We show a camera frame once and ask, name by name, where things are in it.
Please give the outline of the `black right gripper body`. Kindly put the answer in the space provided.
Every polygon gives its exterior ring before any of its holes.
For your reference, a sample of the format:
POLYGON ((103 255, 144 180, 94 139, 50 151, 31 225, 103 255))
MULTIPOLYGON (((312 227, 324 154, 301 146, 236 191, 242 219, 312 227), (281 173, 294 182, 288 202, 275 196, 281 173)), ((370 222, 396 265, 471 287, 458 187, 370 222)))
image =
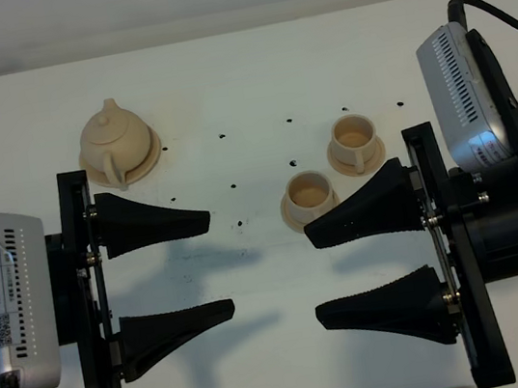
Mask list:
POLYGON ((434 230, 448 240, 459 284, 460 329, 478 388, 515 382, 487 284, 518 275, 518 200, 497 202, 484 177, 447 168, 431 124, 408 127, 402 138, 434 206, 434 230))

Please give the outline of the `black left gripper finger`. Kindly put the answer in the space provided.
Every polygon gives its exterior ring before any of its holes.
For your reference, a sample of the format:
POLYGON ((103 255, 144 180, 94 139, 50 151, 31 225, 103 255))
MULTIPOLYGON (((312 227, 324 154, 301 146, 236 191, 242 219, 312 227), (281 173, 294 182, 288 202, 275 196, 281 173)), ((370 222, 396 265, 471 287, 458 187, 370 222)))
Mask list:
POLYGON ((234 311, 233 301, 225 299, 167 314, 122 317, 116 341, 123 379, 139 379, 179 347, 232 319, 234 311))
POLYGON ((149 245, 204 235, 211 218, 206 210, 149 206, 110 193, 95 195, 95 212, 97 235, 110 260, 149 245))

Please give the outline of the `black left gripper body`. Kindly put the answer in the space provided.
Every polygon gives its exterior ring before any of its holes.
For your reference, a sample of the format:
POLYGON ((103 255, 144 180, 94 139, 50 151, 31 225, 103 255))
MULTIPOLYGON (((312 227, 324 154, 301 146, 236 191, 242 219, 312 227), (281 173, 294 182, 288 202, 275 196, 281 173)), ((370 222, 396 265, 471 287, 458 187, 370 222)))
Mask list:
POLYGON ((87 174, 57 177, 61 231, 44 239, 60 346, 77 345, 84 388, 122 388, 102 326, 111 326, 92 292, 89 263, 91 203, 87 174))

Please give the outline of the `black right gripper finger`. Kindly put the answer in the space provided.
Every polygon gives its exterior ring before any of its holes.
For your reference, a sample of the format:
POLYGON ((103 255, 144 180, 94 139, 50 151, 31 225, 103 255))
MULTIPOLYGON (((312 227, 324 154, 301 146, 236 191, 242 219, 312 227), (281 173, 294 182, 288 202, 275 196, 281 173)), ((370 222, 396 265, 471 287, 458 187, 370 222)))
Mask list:
POLYGON ((371 291, 322 303, 317 320, 328 330, 388 332, 454 345, 457 331, 433 267, 422 266, 371 291))
POLYGON ((390 159, 358 191, 305 226, 305 235, 315 248, 325 249, 365 236, 421 231, 415 171, 390 159))

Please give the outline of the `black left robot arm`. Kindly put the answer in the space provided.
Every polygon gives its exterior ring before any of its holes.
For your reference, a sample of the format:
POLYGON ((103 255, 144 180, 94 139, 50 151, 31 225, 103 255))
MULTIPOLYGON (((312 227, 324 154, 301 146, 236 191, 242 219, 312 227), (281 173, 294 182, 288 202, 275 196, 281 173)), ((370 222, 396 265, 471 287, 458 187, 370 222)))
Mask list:
POLYGON ((0 388, 55 388, 60 350, 76 345, 84 388, 123 388, 178 347, 231 319, 234 304, 114 319, 104 260, 205 234, 207 211, 92 194, 85 172, 57 178, 61 231, 0 213, 0 388))

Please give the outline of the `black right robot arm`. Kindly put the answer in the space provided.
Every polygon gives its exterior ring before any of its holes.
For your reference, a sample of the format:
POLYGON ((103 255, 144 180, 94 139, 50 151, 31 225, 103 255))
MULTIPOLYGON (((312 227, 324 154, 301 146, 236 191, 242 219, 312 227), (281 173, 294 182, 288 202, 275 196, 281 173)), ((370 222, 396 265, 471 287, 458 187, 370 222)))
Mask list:
POLYGON ((467 41, 497 104, 511 154, 488 169, 447 168, 429 123, 405 129, 410 166, 385 162, 347 200, 305 228, 317 248, 364 236, 425 230, 438 253, 386 286, 316 308, 329 330, 373 330, 462 342, 478 388, 515 381, 487 285, 518 275, 518 103, 490 47, 476 30, 467 41))

